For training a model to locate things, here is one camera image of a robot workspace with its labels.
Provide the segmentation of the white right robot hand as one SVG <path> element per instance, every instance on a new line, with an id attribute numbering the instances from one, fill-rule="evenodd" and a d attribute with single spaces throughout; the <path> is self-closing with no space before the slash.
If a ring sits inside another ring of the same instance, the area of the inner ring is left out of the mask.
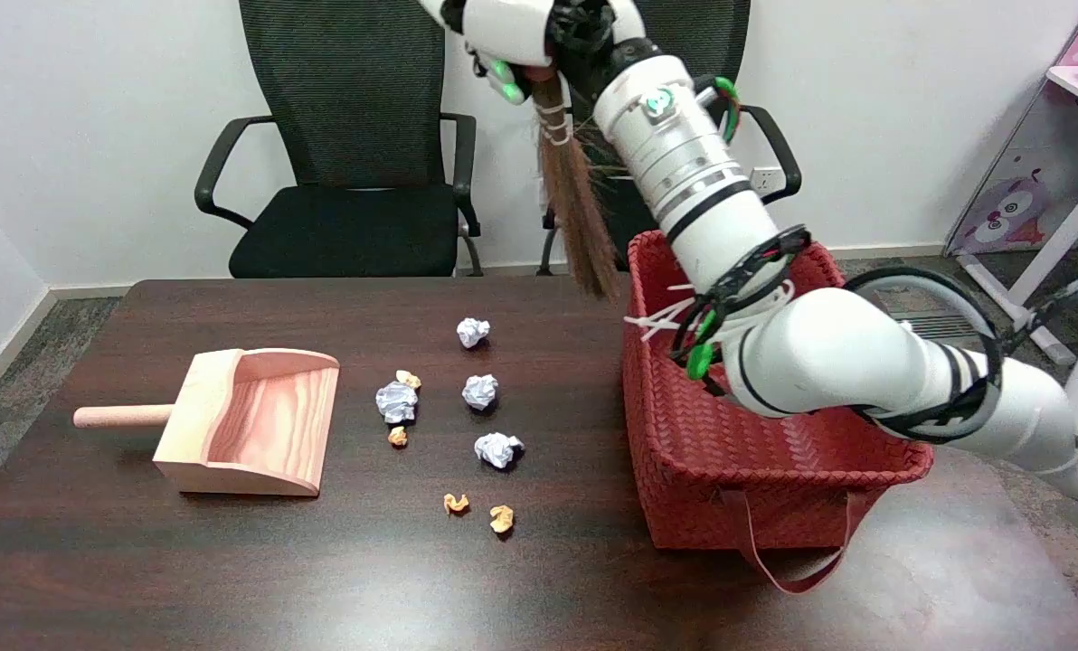
<path id="1" fill-rule="evenodd" d="M 421 1 L 436 24 L 460 34 L 476 77 L 509 103 L 556 111 L 564 83 L 588 103 L 631 63 L 655 52 L 633 1 Z"/>

